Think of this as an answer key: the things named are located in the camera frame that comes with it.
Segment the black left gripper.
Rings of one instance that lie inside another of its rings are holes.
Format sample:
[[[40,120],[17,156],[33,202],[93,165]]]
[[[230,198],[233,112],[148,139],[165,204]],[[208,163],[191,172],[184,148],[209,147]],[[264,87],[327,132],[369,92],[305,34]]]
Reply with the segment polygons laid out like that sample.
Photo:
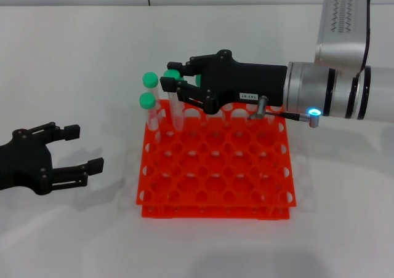
[[[50,122],[13,131],[11,141],[1,146],[1,189],[24,187],[43,196],[87,186],[89,176],[103,172],[104,158],[52,170],[52,156],[46,146],[48,141],[78,139],[80,130],[77,124],[61,128]]]

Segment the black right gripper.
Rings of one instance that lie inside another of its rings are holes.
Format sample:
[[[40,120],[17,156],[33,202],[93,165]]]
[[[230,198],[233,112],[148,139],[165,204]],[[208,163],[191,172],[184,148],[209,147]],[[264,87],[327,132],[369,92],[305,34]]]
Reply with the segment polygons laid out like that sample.
[[[257,104],[266,97],[269,106],[283,105],[287,66],[241,63],[233,59],[231,51],[192,56],[185,64],[169,62],[167,69],[181,76],[201,76],[200,87],[174,77],[161,77],[165,92],[175,93],[177,99],[215,114],[234,102]]]

